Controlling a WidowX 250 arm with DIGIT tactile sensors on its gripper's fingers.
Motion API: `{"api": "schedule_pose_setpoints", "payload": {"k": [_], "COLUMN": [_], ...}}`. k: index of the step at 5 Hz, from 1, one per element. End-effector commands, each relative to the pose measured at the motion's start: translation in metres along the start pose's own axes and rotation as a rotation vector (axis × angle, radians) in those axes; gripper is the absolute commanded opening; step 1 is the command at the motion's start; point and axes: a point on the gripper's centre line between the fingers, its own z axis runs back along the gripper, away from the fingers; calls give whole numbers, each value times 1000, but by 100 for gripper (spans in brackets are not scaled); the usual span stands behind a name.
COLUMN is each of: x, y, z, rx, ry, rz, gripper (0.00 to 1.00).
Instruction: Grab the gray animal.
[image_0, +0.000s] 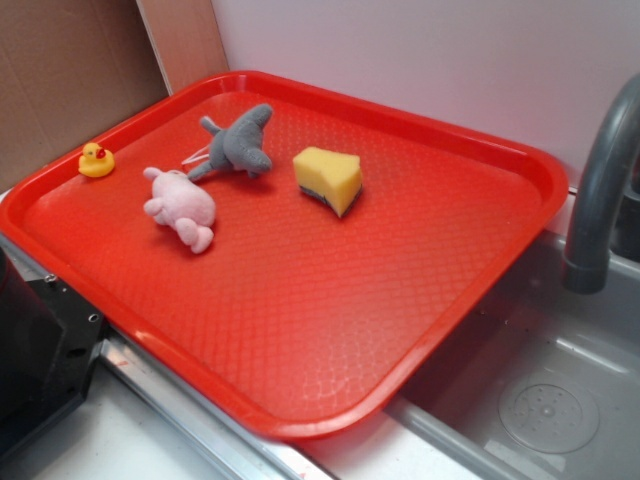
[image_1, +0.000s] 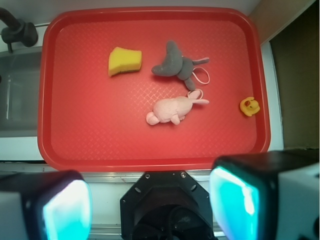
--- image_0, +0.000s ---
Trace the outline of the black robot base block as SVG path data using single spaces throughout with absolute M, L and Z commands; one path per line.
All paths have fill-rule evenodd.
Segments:
M 1 254 L 1 459 L 78 408 L 107 327 L 63 280 L 25 280 Z

